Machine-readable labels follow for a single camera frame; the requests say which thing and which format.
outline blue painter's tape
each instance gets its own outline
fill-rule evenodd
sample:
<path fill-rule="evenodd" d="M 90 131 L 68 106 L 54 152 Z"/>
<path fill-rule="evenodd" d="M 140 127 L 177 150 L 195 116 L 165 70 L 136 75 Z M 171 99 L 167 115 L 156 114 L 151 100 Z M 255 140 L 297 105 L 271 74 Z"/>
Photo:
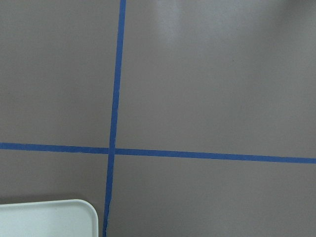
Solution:
<path fill-rule="evenodd" d="M 226 159 L 226 160 L 247 160 L 247 161 L 316 164 L 316 158 L 268 157 L 268 156 L 253 156 L 253 155 L 202 153 L 202 152 L 116 149 L 116 154 L 117 155 L 131 155 L 131 156 L 150 156 L 150 157 L 180 157 L 180 158 L 199 158 L 199 159 Z"/>
<path fill-rule="evenodd" d="M 89 154 L 108 154 L 108 148 L 101 147 L 74 147 L 74 146 L 55 146 L 41 144 L 22 144 L 22 143 L 0 143 L 1 150 L 20 150 L 38 152 L 68 152 L 68 153 L 89 153 Z"/>
<path fill-rule="evenodd" d="M 116 142 L 117 123 L 118 123 L 119 87 L 120 87 L 120 73 L 121 73 L 122 54 L 123 54 L 125 9 L 126 9 L 126 0 L 120 0 L 119 17 L 118 17 L 117 54 L 116 54 L 116 61 L 115 61 L 115 74 L 114 74 L 113 100 L 112 100 L 110 146 L 109 146 L 109 155 L 108 155 L 107 183 L 106 183 L 104 219 L 103 219 L 103 237 L 107 236 L 110 203 L 112 199 L 113 168 L 114 168 L 115 142 Z"/>

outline vertical tape line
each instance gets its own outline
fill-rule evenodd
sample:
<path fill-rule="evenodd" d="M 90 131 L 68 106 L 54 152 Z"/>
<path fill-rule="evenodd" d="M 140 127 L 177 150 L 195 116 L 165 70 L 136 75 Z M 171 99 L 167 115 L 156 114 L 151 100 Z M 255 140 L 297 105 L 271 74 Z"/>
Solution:
<path fill-rule="evenodd" d="M 108 154 L 108 170 L 107 170 L 107 183 L 106 183 L 104 219 L 103 219 L 103 237 L 107 236 L 110 203 L 112 199 L 113 168 L 114 168 L 115 142 L 116 142 L 117 123 L 118 123 L 119 86 L 120 86 L 120 73 L 121 73 L 122 54 L 123 54 L 125 9 L 126 9 L 126 0 L 120 0 L 119 17 L 118 17 L 117 54 L 116 54 L 116 61 L 115 61 L 115 74 L 114 74 L 113 100 L 112 100 L 110 146 L 109 146 L 109 154 Z"/>

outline horizontal tape line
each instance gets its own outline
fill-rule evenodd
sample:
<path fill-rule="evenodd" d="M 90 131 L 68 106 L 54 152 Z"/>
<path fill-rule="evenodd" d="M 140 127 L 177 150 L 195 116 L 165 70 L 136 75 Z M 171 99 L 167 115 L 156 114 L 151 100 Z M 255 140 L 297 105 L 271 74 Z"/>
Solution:
<path fill-rule="evenodd" d="M 179 157 L 179 158 L 225 159 L 225 160 L 316 164 L 316 158 L 269 157 L 269 156 L 254 156 L 254 155 L 202 153 L 202 152 L 177 152 L 177 151 L 138 150 L 138 149 L 117 148 L 116 154 L 117 155 L 130 155 L 130 156 Z"/>
<path fill-rule="evenodd" d="M 100 147 L 75 147 L 75 146 L 56 146 L 41 144 L 22 144 L 22 143 L 0 143 L 2 150 L 38 151 L 38 152 L 69 152 L 69 153 L 89 153 L 89 154 L 108 154 L 108 148 Z"/>
<path fill-rule="evenodd" d="M 100 147 L 75 147 L 56 146 L 40 144 L 22 143 L 0 143 L 1 150 L 39 151 L 39 152 L 69 152 L 69 153 L 89 153 L 108 154 L 108 148 Z M 203 152 L 178 152 L 160 150 L 140 150 L 140 149 L 115 149 L 116 155 L 149 156 L 149 157 L 178 157 L 178 158 L 199 158 L 199 159 L 225 159 L 225 160 L 247 160 L 283 163 L 307 163 L 316 164 L 316 158 L 295 158 L 295 157 L 269 157 L 255 155 L 234 155 Z"/>

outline gray surface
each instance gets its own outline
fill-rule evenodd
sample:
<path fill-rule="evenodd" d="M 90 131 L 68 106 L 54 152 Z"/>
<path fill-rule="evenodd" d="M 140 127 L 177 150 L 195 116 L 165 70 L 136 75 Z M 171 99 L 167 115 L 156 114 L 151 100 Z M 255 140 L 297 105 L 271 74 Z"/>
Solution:
<path fill-rule="evenodd" d="M 110 237 L 314 237 L 316 165 L 117 156 Z"/>
<path fill-rule="evenodd" d="M 103 226 L 107 156 L 0 150 L 0 204 L 83 199 Z"/>
<path fill-rule="evenodd" d="M 119 0 L 0 2 L 0 142 L 107 147 Z"/>
<path fill-rule="evenodd" d="M 133 0 L 117 147 L 316 157 L 316 2 Z"/>

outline white plastic tray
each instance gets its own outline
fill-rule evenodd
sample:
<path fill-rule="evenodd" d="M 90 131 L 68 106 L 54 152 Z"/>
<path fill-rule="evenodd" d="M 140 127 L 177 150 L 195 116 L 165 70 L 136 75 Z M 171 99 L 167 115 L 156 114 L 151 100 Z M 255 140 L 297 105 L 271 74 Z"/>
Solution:
<path fill-rule="evenodd" d="M 98 237 L 98 216 L 80 199 L 2 204 L 0 237 Z"/>

